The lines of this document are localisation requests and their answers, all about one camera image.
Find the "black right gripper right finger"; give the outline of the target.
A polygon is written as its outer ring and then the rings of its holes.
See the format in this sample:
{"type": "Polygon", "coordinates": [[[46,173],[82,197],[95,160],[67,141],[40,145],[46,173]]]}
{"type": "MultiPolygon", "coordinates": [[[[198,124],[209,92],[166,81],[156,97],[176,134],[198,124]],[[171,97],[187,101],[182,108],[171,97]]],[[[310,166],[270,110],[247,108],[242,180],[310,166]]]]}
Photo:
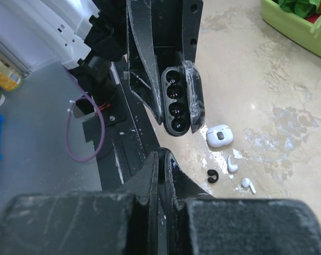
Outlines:
{"type": "Polygon", "coordinates": [[[321,254],[321,226],[300,200],[214,198],[164,157],[169,254],[321,254]]]}

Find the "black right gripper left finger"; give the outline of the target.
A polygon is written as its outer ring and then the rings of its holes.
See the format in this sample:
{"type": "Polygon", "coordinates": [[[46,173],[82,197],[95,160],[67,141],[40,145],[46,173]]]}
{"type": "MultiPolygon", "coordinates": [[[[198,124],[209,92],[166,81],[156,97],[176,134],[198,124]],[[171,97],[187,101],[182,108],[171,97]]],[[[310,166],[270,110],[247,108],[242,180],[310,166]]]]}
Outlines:
{"type": "Polygon", "coordinates": [[[116,191],[14,197],[0,254],[157,254],[159,157],[116,191]]]}

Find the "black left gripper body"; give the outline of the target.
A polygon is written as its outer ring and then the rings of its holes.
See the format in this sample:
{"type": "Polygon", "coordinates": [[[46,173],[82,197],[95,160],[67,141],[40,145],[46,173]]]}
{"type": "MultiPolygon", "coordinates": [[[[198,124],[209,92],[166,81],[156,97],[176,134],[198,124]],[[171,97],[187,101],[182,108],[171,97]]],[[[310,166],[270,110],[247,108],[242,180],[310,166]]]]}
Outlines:
{"type": "MultiPolygon", "coordinates": [[[[161,82],[165,69],[176,66],[183,73],[183,61],[189,60],[195,63],[203,1],[151,1],[151,3],[154,53],[161,82]]],[[[150,82],[133,39],[127,3],[126,24],[129,86],[132,93],[145,106],[152,105],[150,82]]]]}

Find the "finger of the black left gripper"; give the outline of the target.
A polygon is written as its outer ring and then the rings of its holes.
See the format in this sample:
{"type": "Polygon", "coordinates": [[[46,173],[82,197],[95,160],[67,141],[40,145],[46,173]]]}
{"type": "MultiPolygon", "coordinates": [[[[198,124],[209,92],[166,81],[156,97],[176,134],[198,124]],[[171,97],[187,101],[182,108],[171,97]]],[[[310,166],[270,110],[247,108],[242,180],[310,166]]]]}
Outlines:
{"type": "Polygon", "coordinates": [[[187,102],[192,133],[196,133],[205,121],[205,104],[200,73],[192,61],[182,62],[187,86],[187,102]]]}
{"type": "Polygon", "coordinates": [[[152,105],[148,105],[148,108],[160,125],[163,122],[164,109],[158,63],[154,53],[151,7],[151,1],[127,1],[133,39],[152,92],[152,105]]]}

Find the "black earbud charging case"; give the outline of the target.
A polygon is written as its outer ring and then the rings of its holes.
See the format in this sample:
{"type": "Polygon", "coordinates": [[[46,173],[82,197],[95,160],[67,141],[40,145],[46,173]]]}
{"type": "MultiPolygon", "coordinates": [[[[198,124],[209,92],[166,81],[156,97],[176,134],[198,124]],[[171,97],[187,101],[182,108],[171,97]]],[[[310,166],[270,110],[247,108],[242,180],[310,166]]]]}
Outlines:
{"type": "Polygon", "coordinates": [[[178,67],[164,70],[162,77],[164,127],[174,137],[180,137],[190,128],[185,76],[178,67]]]}

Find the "black clip earbud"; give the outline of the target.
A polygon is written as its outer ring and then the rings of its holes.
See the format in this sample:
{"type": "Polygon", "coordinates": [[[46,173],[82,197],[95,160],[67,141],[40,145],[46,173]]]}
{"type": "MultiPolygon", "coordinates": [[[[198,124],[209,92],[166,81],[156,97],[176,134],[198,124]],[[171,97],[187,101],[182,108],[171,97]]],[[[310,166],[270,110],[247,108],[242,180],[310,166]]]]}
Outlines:
{"type": "Polygon", "coordinates": [[[207,175],[208,175],[208,178],[207,178],[207,181],[210,183],[210,184],[214,184],[216,183],[218,180],[219,180],[219,174],[216,170],[214,169],[209,169],[207,171],[207,175]]]}

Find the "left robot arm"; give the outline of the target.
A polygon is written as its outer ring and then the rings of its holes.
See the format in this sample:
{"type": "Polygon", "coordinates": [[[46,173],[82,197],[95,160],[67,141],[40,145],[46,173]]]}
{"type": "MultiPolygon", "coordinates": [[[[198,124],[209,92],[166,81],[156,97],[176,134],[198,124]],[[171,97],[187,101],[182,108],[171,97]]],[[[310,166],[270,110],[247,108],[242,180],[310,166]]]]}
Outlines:
{"type": "Polygon", "coordinates": [[[89,93],[104,99],[108,67],[127,58],[132,94],[175,137],[205,120],[195,66],[202,1],[0,1],[46,42],[89,93]]]}

